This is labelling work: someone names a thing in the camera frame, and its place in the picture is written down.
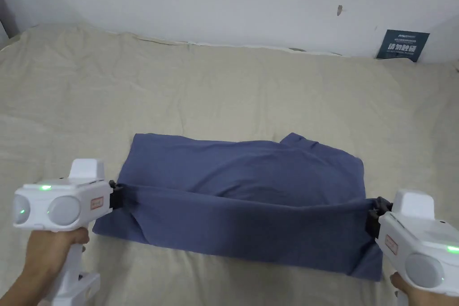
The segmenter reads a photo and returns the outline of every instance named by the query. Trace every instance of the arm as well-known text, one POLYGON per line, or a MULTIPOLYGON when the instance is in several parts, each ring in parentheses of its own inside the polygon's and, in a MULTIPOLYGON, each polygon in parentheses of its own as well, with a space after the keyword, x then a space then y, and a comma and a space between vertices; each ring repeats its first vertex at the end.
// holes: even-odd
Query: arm
POLYGON ((85 228, 70 232, 33 231, 27 243, 24 269, 0 299, 0 306, 38 305, 61 271, 70 246, 88 242, 85 228))
POLYGON ((395 288, 408 296, 409 306, 459 306, 459 297, 416 289, 406 283, 398 272, 390 276, 390 281, 395 288))

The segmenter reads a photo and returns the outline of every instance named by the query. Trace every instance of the beige bedsheet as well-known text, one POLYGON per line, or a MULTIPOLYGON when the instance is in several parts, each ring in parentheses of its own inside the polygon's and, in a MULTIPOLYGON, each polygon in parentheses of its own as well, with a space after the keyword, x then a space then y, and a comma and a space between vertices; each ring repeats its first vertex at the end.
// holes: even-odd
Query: beige bedsheet
MULTIPOLYGON (((368 196, 423 190, 459 227, 456 66, 35 27, 0 52, 0 293, 21 270, 28 236, 12 226, 16 188, 65 176, 77 157, 103 158, 116 179, 135 133, 279 141, 295 132, 361 157, 368 196)), ((94 234, 83 257, 102 276, 95 305, 394 302, 389 268, 375 284, 94 234)))

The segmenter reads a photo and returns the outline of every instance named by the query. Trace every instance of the folded cloth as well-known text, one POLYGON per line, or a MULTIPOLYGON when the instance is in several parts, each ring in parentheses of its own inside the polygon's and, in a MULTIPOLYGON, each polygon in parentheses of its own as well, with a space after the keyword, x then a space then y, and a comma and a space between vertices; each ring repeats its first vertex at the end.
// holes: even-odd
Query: folded cloth
POLYGON ((124 205, 93 231, 140 243, 379 281, 362 161, 291 133, 272 141, 136 134, 124 205))

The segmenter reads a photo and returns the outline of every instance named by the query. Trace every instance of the finger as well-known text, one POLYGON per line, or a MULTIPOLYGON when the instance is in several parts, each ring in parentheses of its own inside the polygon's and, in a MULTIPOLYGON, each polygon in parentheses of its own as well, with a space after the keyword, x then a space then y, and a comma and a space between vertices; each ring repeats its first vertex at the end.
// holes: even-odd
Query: finger
POLYGON ((400 289, 405 294, 408 294, 412 289, 412 287, 404 279, 402 279, 398 272, 390 276, 390 282, 395 288, 400 289))
POLYGON ((72 244, 87 244, 89 242, 89 232, 84 227, 67 232, 67 235, 72 244))

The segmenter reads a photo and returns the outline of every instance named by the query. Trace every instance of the white wall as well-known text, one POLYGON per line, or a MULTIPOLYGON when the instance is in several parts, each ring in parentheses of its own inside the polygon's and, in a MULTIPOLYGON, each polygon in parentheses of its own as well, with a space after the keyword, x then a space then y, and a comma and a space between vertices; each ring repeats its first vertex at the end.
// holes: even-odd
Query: white wall
POLYGON ((112 31, 375 56, 386 29, 431 33, 421 61, 459 58, 459 0, 3 0, 8 31, 87 21, 112 31), (338 5, 344 11, 338 17, 338 5))

